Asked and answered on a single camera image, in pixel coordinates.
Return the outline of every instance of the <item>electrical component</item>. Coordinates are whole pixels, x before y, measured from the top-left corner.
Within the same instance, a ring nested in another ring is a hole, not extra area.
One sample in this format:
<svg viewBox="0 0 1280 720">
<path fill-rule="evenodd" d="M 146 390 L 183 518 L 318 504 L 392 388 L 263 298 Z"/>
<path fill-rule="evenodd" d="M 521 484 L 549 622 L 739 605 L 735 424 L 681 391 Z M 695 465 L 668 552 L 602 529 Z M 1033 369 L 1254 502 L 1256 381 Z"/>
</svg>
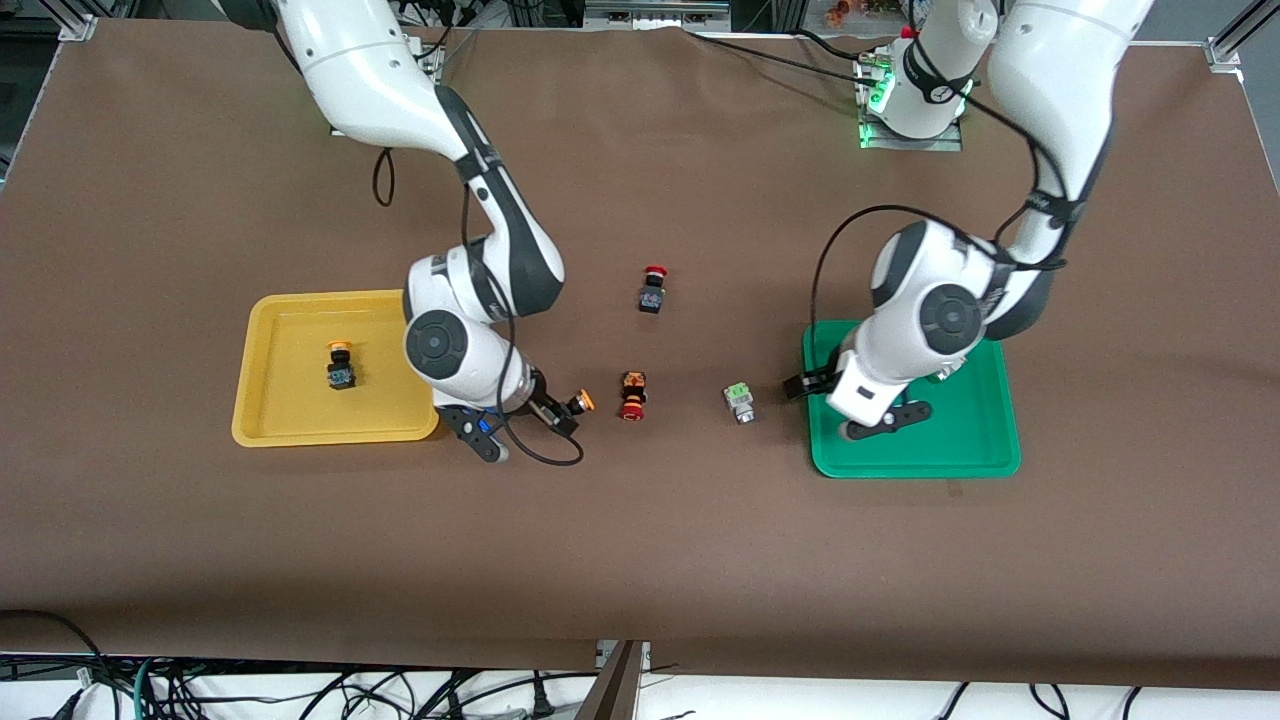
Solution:
<svg viewBox="0 0 1280 720">
<path fill-rule="evenodd" d="M 622 375 L 622 410 L 618 416 L 623 420 L 644 420 L 644 404 L 649 400 L 648 380 L 644 373 L 630 370 Z"/>
<path fill-rule="evenodd" d="M 356 387 L 356 370 L 351 366 L 351 343 L 335 340 L 329 343 L 329 387 L 347 389 Z"/>
<path fill-rule="evenodd" d="M 751 402 L 755 398 L 751 396 L 751 388 L 746 383 L 733 383 L 724 388 L 723 393 L 724 402 L 728 404 L 728 409 L 737 418 L 737 424 L 745 425 L 755 421 L 755 410 L 751 407 Z"/>
<path fill-rule="evenodd" d="M 662 299 L 667 296 L 662 282 L 667 278 L 667 268 L 662 265 L 649 265 L 644 269 L 644 287 L 640 288 L 640 311 L 653 313 L 662 310 Z"/>
</svg>

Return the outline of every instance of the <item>metal frame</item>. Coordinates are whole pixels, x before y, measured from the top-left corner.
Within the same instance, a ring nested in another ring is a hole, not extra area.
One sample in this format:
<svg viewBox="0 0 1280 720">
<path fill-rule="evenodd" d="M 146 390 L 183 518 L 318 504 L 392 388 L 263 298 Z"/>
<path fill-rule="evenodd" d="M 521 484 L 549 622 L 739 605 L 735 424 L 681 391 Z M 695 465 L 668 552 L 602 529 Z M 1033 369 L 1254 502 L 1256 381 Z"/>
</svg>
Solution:
<svg viewBox="0 0 1280 720">
<path fill-rule="evenodd" d="M 93 36 L 97 18 L 132 18 L 140 0 L 38 0 L 60 28 L 59 42 L 83 42 Z"/>
<path fill-rule="evenodd" d="M 1204 58 L 1215 73 L 1231 73 L 1240 67 L 1239 49 L 1280 13 L 1280 0 L 1253 0 L 1239 15 L 1204 42 Z"/>
<path fill-rule="evenodd" d="M 636 712 L 636 694 L 640 689 L 640 674 L 648 661 L 641 641 L 613 641 L 608 650 L 600 650 L 598 657 L 605 656 L 604 669 L 591 683 L 586 700 L 577 708 L 573 720 L 631 720 Z"/>
</svg>

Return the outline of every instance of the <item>wire bundle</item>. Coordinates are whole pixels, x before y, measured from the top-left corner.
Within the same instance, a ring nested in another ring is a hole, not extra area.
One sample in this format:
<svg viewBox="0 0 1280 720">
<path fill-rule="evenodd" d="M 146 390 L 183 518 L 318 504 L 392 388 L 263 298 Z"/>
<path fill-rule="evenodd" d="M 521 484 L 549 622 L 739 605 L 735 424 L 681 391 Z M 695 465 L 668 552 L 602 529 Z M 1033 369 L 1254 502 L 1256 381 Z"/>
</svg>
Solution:
<svg viewBox="0 0 1280 720">
<path fill-rule="evenodd" d="M 462 719 L 462 708 L 484 700 L 486 697 L 511 691 L 522 685 L 532 684 L 539 692 L 535 697 L 545 700 L 543 683 L 548 680 L 561 680 L 567 678 L 593 678 L 596 673 L 534 673 L 530 678 L 513 680 L 495 688 L 479 692 L 466 700 L 458 700 L 458 689 L 468 680 L 480 675 L 480 670 L 453 669 L 449 679 L 445 680 L 425 702 L 419 703 L 412 685 L 406 674 L 410 671 L 439 670 L 438 667 L 406 667 L 406 666 L 367 666 L 367 665 L 338 665 L 338 676 L 324 688 L 291 697 L 256 697 L 256 696 L 210 696 L 197 693 L 191 682 L 196 678 L 227 674 L 250 673 L 314 673 L 333 671 L 334 665 L 311 662 L 265 662 L 265 661 L 239 661 L 239 660 L 198 660 L 198 659 L 160 659 L 160 657 L 118 657 L 104 655 L 97 644 L 74 623 L 56 615 L 40 610 L 0 610 L 0 620 L 5 619 L 32 619 L 58 623 L 74 633 L 90 656 L 83 655 L 4 655 L 0 656 L 0 682 L 22 680 L 54 671 L 68 669 L 87 669 L 93 683 L 101 684 L 111 691 L 115 717 L 120 717 L 119 700 L 116 693 L 132 698 L 134 720 L 214 720 L 206 714 L 206 706 L 225 703 L 264 703 L 279 705 L 310 698 L 307 706 L 298 715 L 298 720 L 307 720 L 325 697 L 333 693 L 343 696 L 340 720 L 349 720 L 366 706 L 385 706 L 396 711 L 398 720 L 442 720 Z M 47 665 L 36 670 L 19 671 L 18 667 L 31 665 Z M 666 667 L 655 667 L 663 670 Z M 362 684 L 355 679 L 357 673 L 387 673 L 372 684 Z M 384 688 L 399 682 L 407 691 L 408 703 L 388 697 Z"/>
</svg>

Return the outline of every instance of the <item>table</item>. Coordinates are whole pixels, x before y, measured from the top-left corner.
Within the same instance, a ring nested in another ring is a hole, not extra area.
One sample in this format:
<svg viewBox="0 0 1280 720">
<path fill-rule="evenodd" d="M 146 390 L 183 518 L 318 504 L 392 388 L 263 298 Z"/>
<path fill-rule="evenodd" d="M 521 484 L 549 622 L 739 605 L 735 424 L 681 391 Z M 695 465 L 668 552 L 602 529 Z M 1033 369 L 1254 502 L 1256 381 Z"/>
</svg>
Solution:
<svg viewBox="0 0 1280 720">
<path fill-rule="evenodd" d="M 822 478 L 778 380 L 840 220 L 906 201 L 991 232 L 1029 181 L 1019 138 L 973 115 L 961 154 L 859 150 L 841 81 L 680 31 L 484 32 L 447 76 L 563 254 L 520 345 L 602 400 L 586 461 L 238 447 L 253 302 L 398 287 L 456 242 L 457 179 L 397 152 L 384 210 L 378 149 L 328 136 L 269 36 L 104 20 L 61 49 L 0 195 L 0 605 L 108 652 L 576 667 L 639 637 L 690 673 L 1280 687 L 1280 201 L 1199 49 L 1126 56 L 1071 265 L 1006 343 L 1023 468 L 966 483 Z M 869 311 L 906 222 L 849 233 L 826 316 Z M 657 318 L 634 307 L 654 263 Z M 640 424 L 609 416 L 627 369 Z"/>
</svg>

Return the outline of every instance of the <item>small object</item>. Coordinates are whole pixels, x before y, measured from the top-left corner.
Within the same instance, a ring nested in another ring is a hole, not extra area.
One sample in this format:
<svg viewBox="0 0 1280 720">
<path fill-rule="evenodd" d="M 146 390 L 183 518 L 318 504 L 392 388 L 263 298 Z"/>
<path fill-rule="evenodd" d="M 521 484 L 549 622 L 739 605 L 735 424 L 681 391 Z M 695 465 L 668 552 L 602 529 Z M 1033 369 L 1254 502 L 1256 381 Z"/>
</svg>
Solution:
<svg viewBox="0 0 1280 720">
<path fill-rule="evenodd" d="M 586 393 L 585 389 L 577 391 L 577 395 L 571 397 L 568 402 L 564 404 L 568 407 L 570 415 L 581 415 L 582 413 L 590 413 L 595 410 L 595 402 L 591 396 Z"/>
<path fill-rule="evenodd" d="M 755 410 L 751 409 L 754 401 L 751 388 L 746 383 L 733 383 L 724 388 L 724 402 L 728 402 L 728 409 L 733 411 L 740 425 L 755 421 Z"/>
<path fill-rule="evenodd" d="M 329 387 L 333 389 L 356 387 L 356 370 L 351 366 L 351 343 L 344 340 L 329 343 Z"/>
<path fill-rule="evenodd" d="M 622 411 L 618 416 L 623 420 L 644 420 L 644 404 L 649 400 L 645 393 L 644 373 L 631 370 L 622 375 Z"/>
<path fill-rule="evenodd" d="M 649 265 L 644 273 L 644 287 L 640 288 L 640 311 L 657 315 L 662 310 L 662 299 L 667 295 L 667 291 L 662 288 L 662 281 L 667 278 L 667 268 Z"/>
<path fill-rule="evenodd" d="M 943 365 L 942 369 L 938 370 L 937 373 L 928 375 L 928 380 L 934 384 L 941 383 L 942 380 L 954 375 L 955 372 L 963 366 L 964 366 L 964 356 L 956 357 L 955 360 Z"/>
</svg>

